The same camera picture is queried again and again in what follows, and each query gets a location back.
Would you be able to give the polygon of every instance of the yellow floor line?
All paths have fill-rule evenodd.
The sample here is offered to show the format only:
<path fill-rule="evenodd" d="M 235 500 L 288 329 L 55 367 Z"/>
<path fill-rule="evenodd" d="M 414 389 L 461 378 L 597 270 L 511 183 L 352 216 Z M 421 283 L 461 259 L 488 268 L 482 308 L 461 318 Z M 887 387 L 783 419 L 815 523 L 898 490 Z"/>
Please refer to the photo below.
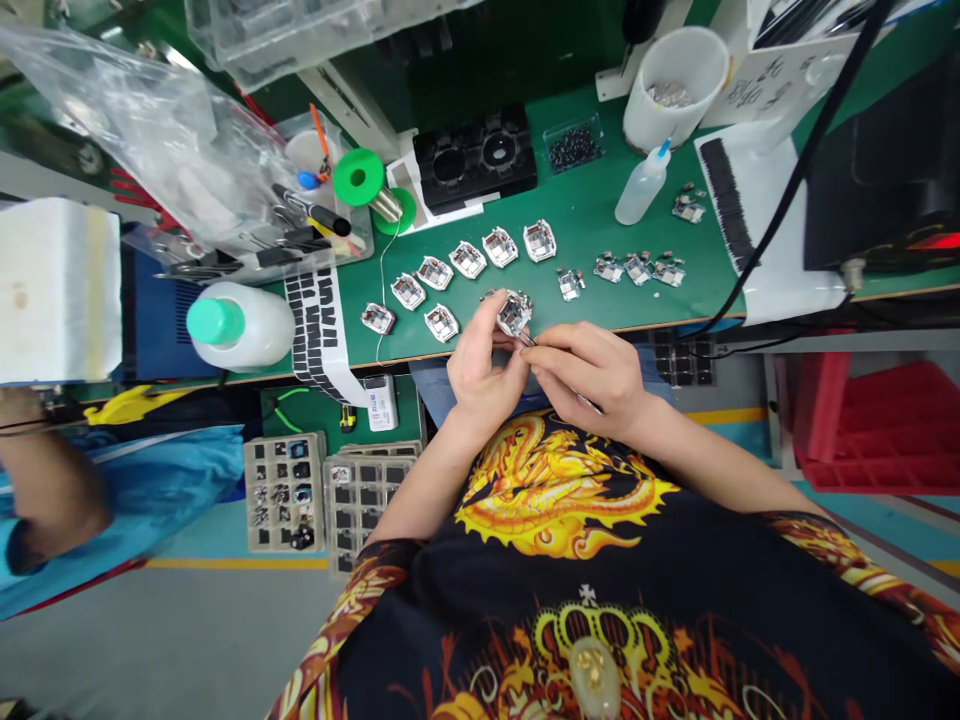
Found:
<path fill-rule="evenodd" d="M 326 558 L 151 558 L 148 568 L 187 570 L 326 570 Z"/>
<path fill-rule="evenodd" d="M 930 564 L 947 575 L 960 577 L 960 560 L 931 560 Z"/>
<path fill-rule="evenodd" d="M 700 425 L 730 425 L 732 423 L 764 422 L 766 408 L 739 408 L 738 410 L 712 410 L 702 413 L 684 413 Z"/>

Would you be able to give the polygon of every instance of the black t-shirt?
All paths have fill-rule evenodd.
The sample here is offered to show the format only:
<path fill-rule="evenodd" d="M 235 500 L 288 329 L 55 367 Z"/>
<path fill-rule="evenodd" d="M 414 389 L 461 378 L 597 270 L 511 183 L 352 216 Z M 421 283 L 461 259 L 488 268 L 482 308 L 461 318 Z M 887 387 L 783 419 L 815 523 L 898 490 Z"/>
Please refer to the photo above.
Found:
<path fill-rule="evenodd" d="M 579 718 L 591 635 L 636 718 L 960 718 L 960 616 L 805 513 L 740 515 L 551 411 L 430 543 L 367 547 L 271 718 Z"/>

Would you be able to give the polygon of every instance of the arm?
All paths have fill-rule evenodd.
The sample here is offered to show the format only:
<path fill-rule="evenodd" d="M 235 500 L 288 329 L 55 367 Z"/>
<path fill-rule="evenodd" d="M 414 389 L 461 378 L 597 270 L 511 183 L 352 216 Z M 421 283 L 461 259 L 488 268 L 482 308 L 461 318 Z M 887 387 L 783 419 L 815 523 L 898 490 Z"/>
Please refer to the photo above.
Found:
<path fill-rule="evenodd" d="M 25 521 L 10 560 L 17 573 L 79 547 L 112 520 L 93 464 L 56 432 L 19 437 L 3 433 L 44 425 L 36 395 L 26 389 L 0 389 L 0 425 L 36 419 L 33 425 L 0 431 L 0 463 L 13 486 L 14 511 Z"/>
<path fill-rule="evenodd" d="M 368 543 L 429 540 L 450 517 L 477 454 L 517 406 L 529 366 L 522 347 L 497 329 L 506 292 L 481 301 L 447 363 L 457 404 L 404 478 Z M 493 348 L 513 350 L 504 368 L 493 367 Z"/>
<path fill-rule="evenodd" d="M 613 333 L 590 323 L 557 325 L 537 342 L 523 356 L 567 422 L 654 458 L 691 489 L 731 510 L 825 515 L 750 453 L 645 392 L 636 350 Z M 603 415 L 571 388 L 603 408 Z"/>

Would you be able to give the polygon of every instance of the black foam strip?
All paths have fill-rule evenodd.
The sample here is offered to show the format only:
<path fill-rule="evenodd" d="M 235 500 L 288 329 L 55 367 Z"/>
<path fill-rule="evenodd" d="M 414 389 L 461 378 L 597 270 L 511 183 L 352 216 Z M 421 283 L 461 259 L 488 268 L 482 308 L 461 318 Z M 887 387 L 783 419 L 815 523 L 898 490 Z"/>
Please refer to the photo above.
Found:
<path fill-rule="evenodd" d="M 727 249 L 739 272 L 743 272 L 756 248 L 743 219 L 743 205 L 740 203 L 740 190 L 730 167 L 730 158 L 723 147 L 723 140 L 716 139 L 700 146 L 700 157 L 707 169 L 710 188 L 713 190 L 717 205 L 717 217 L 723 228 L 723 238 Z"/>

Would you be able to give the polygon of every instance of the dropper bottle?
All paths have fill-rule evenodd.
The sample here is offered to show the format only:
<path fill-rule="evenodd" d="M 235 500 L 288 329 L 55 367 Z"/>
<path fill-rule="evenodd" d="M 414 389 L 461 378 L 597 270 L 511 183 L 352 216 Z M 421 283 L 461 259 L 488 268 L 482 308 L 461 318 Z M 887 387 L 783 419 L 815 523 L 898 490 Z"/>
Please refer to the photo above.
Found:
<path fill-rule="evenodd" d="M 614 216 L 621 225 L 634 225 L 647 212 L 647 208 L 667 180 L 667 165 L 670 164 L 670 138 L 664 141 L 656 153 L 650 153 L 637 165 L 627 180 Z"/>

